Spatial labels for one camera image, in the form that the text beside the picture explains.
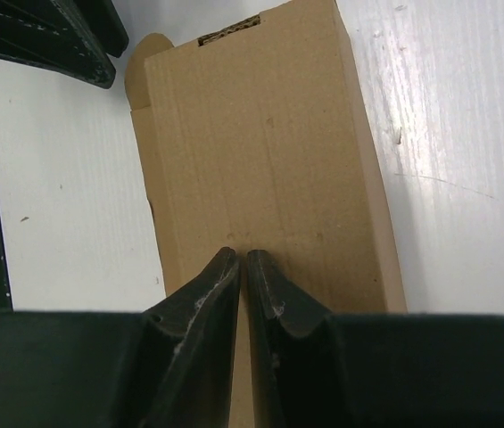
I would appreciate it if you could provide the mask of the brown cardboard box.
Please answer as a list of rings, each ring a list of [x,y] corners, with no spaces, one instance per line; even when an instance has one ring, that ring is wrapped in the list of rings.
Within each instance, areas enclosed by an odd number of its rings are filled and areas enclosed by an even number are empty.
[[[348,314],[406,310],[351,39],[334,1],[289,1],[125,72],[167,292],[222,247],[244,262],[233,426],[267,425],[252,305],[271,284]]]

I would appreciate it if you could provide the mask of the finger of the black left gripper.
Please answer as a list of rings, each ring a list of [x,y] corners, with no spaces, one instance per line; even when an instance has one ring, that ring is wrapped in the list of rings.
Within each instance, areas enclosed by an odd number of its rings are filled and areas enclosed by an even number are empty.
[[[47,0],[0,1],[0,59],[51,70],[109,88],[115,79],[110,58],[51,58],[47,56],[48,37],[53,33],[45,20]]]
[[[128,33],[113,1],[46,1],[51,58],[122,56]]]

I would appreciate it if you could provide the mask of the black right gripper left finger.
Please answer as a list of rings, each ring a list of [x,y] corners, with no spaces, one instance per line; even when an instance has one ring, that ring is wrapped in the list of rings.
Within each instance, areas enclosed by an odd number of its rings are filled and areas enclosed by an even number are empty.
[[[240,263],[139,313],[0,311],[0,427],[225,427]]]

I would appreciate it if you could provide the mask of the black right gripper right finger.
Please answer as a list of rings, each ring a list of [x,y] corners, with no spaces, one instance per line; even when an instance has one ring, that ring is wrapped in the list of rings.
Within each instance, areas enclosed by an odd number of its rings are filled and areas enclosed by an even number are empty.
[[[247,256],[259,427],[504,427],[504,316],[334,313]]]

